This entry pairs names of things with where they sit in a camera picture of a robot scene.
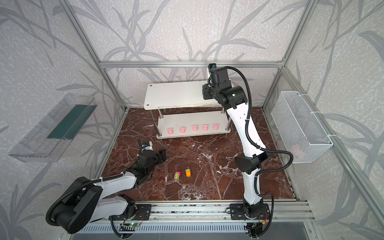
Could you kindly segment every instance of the lower shelf board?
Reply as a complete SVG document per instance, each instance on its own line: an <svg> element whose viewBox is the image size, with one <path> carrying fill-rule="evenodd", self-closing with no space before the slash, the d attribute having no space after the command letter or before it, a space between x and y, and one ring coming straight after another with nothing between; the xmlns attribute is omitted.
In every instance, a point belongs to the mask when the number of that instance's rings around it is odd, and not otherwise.
<svg viewBox="0 0 384 240"><path fill-rule="evenodd" d="M161 136L158 139L174 137L191 137L212 134L230 133L226 131L228 119L225 113L221 111L200 112L200 113L181 113L164 115L159 117L158 125ZM208 125L208 130L203 130L203 125ZM218 124L218 129L214 130L214 124ZM192 126L197 125L197 131L193 131ZM180 132L180 127L185 127L185 132ZM168 133L168 129L173 128L173 134Z"/></svg>

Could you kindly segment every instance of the wall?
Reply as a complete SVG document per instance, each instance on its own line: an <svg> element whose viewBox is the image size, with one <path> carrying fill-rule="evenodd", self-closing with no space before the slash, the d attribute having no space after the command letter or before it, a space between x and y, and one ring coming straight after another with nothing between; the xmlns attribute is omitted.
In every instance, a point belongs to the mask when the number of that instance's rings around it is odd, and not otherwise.
<svg viewBox="0 0 384 240"><path fill-rule="evenodd" d="M100 167L123 110L56 1L0 3L0 239L53 239L48 207L80 176ZM65 94L98 105L56 163L8 156Z"/></svg>
<svg viewBox="0 0 384 240"><path fill-rule="evenodd" d="M318 4L288 68L306 90L355 161L384 196L384 1L324 1ZM277 145L284 148L270 111ZM332 150L290 175L308 200L325 239L384 239L384 230Z"/></svg>
<svg viewBox="0 0 384 240"><path fill-rule="evenodd" d="M306 0L70 2L103 61L278 61L306 5ZM276 69L242 71L258 86L252 88L253 98L266 96ZM127 106L140 107L149 83L208 78L206 68L116 68L108 73Z"/></svg>

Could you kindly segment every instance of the wire basket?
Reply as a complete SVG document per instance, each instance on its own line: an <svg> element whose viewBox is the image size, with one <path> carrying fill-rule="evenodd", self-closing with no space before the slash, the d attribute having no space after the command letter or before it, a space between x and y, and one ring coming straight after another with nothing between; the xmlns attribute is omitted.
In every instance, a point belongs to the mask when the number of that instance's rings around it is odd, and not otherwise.
<svg viewBox="0 0 384 240"><path fill-rule="evenodd" d="M68 93L10 152L22 162L57 162L97 105Z"/></svg>
<svg viewBox="0 0 384 240"><path fill-rule="evenodd" d="M282 91L272 110L281 139L293 163L315 161L333 145L306 101L297 91Z"/></svg>

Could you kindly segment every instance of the gray floor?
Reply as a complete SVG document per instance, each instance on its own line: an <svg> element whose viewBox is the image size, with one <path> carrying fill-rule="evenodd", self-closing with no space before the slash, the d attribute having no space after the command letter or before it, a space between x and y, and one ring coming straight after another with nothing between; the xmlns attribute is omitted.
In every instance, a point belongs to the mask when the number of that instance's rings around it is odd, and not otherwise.
<svg viewBox="0 0 384 240"><path fill-rule="evenodd" d="M111 234L73 234L70 240L117 240ZM137 233L129 240L248 240L245 233ZM268 231L259 239L309 240L302 222L272 222Z"/></svg>

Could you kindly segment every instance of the white shelf board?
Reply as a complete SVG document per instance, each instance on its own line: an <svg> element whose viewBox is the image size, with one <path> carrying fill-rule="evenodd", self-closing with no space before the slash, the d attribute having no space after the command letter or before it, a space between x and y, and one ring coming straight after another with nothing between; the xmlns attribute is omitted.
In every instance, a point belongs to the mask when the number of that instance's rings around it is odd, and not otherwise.
<svg viewBox="0 0 384 240"><path fill-rule="evenodd" d="M148 84L145 110L190 107L221 107L215 99L203 99L207 81Z"/></svg>
<svg viewBox="0 0 384 240"><path fill-rule="evenodd" d="M200 112L200 113L181 113L164 115L159 117L158 128L161 137L158 139L174 138L174 137L191 137L201 135L230 133L226 131L227 115L221 111ZM208 130L203 131L203 124L208 125ZM218 124L218 130L214 130L214 124ZM192 126L197 125L197 131L193 131ZM168 128L173 128L173 134L168 134ZM180 127L185 127L185 133L180 132Z"/></svg>

